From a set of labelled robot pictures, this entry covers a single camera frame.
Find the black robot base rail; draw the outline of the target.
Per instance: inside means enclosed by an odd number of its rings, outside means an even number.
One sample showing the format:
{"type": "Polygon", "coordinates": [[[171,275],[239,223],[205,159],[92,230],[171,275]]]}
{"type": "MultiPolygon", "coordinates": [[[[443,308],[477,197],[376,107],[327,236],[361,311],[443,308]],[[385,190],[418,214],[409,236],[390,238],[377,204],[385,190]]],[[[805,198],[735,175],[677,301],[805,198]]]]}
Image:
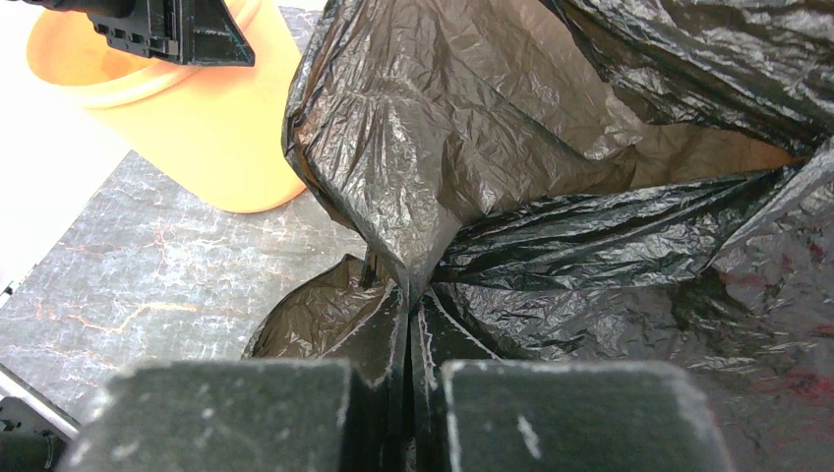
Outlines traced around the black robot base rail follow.
{"type": "Polygon", "coordinates": [[[1,367],[1,469],[55,471],[79,422],[1,367]]]}

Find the black plastic trash bag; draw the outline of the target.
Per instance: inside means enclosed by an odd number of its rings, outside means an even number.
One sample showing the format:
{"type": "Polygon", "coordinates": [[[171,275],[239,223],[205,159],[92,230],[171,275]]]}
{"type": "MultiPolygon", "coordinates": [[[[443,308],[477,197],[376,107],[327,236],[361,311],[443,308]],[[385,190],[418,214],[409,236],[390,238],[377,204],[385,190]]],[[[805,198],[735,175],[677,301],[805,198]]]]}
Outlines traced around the black plastic trash bag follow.
{"type": "Polygon", "coordinates": [[[663,360],[741,471],[833,467],[829,1],[330,1],[283,148],[364,258],[248,358],[663,360]],[[410,327],[407,338],[403,330],[410,327]]]}

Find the orange plastic trash bin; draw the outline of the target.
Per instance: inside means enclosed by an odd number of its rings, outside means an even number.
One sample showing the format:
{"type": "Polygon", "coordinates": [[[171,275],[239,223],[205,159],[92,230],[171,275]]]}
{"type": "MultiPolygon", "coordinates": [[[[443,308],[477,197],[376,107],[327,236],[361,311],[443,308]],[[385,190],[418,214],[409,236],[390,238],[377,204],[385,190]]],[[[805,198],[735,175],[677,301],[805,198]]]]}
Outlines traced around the orange plastic trash bin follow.
{"type": "Polygon", "coordinates": [[[252,67],[181,66],[109,47],[80,13],[44,12],[27,44],[31,73],[201,200],[226,211],[279,207],[304,183],[281,147],[300,51],[273,1],[232,1],[252,67]]]}

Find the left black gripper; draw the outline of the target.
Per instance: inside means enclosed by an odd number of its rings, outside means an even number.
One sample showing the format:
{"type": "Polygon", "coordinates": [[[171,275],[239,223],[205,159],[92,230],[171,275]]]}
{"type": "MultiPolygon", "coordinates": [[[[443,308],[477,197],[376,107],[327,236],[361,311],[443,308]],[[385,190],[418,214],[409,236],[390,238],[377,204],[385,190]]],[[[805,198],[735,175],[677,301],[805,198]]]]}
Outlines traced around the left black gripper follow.
{"type": "Polygon", "coordinates": [[[113,49],[186,66],[254,67],[256,54],[221,0],[27,1],[87,16],[113,49]]]}

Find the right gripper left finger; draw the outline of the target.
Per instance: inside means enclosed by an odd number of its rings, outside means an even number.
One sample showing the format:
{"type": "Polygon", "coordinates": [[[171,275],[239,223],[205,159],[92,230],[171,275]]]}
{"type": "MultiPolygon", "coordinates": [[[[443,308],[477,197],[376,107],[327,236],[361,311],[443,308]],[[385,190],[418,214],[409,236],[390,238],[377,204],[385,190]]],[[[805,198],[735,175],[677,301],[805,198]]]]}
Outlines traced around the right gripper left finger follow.
{"type": "Polygon", "coordinates": [[[390,471],[404,325],[371,315],[322,359],[146,364],[90,399],[63,471],[390,471]]]}

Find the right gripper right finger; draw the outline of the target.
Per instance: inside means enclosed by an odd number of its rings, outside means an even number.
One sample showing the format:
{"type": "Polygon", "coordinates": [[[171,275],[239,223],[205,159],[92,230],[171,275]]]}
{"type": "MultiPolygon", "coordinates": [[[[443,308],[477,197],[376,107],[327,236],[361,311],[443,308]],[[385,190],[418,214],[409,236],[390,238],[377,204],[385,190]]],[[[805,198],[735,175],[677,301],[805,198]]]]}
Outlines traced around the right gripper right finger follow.
{"type": "Polygon", "coordinates": [[[411,314],[420,471],[731,471],[705,394],[659,362],[502,360],[434,296],[411,314]]]}

